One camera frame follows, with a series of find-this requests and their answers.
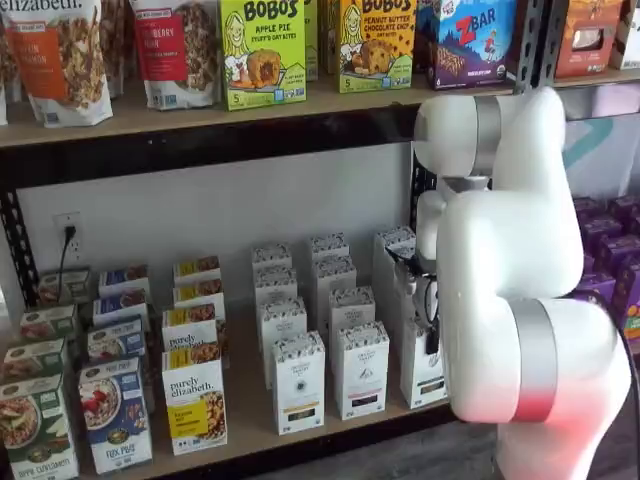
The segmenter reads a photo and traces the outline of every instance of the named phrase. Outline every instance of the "green box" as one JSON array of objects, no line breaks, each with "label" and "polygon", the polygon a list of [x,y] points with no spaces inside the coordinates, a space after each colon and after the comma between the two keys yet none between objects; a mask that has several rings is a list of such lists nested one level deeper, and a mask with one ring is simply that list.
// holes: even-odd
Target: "green box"
[{"label": "green box", "polygon": [[303,0],[220,1],[229,110],[307,98]]}]

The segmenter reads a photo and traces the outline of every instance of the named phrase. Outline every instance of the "electrical outlet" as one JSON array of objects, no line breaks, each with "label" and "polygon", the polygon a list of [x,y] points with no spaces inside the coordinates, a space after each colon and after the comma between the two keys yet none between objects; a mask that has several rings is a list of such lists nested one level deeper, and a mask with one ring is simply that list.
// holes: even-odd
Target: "electrical outlet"
[{"label": "electrical outlet", "polygon": [[56,228],[56,234],[60,241],[60,251],[64,248],[65,234],[64,229],[73,225],[76,227],[76,234],[73,236],[67,247],[65,256],[65,266],[77,265],[82,261],[82,223],[80,212],[61,213],[53,216],[53,223]]}]

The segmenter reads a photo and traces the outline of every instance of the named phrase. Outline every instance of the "granola bag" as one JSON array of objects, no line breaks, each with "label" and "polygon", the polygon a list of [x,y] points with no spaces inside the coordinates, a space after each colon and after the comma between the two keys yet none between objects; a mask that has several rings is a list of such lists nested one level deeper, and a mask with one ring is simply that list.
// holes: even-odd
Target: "granola bag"
[{"label": "granola bag", "polygon": [[45,127],[79,127],[111,117],[100,1],[12,0],[2,7],[36,119]]},{"label": "granola bag", "polygon": [[220,98],[217,0],[131,0],[147,106],[205,107]]}]

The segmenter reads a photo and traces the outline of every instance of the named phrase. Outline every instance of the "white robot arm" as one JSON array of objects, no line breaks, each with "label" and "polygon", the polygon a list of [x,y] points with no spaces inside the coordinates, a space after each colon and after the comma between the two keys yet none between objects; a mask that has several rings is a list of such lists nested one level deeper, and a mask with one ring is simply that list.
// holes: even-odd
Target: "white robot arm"
[{"label": "white robot arm", "polygon": [[[451,406],[499,424],[507,480],[584,480],[626,398],[628,360],[605,311],[555,299],[575,288],[583,258],[560,99],[551,89],[492,98],[480,103],[493,102],[493,143],[478,98],[430,100],[416,123],[417,158],[443,177],[420,199],[416,234],[422,270],[436,260]],[[492,171],[491,191],[468,178],[478,169]]]}]

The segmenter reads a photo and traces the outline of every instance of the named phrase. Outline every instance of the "white wall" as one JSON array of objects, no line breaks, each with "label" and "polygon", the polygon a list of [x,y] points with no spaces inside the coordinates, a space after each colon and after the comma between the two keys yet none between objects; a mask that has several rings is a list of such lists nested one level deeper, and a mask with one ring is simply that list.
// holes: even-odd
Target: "white wall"
[{"label": "white wall", "polygon": [[79,211],[84,260],[95,270],[148,262],[154,301],[167,306],[171,265],[217,253],[226,294],[239,299],[251,295],[249,248],[265,240],[294,242],[298,260],[304,238],[342,230],[369,274],[372,234],[407,221],[410,155],[409,144],[394,144],[32,188],[19,198],[41,272],[60,258],[53,216]]}]

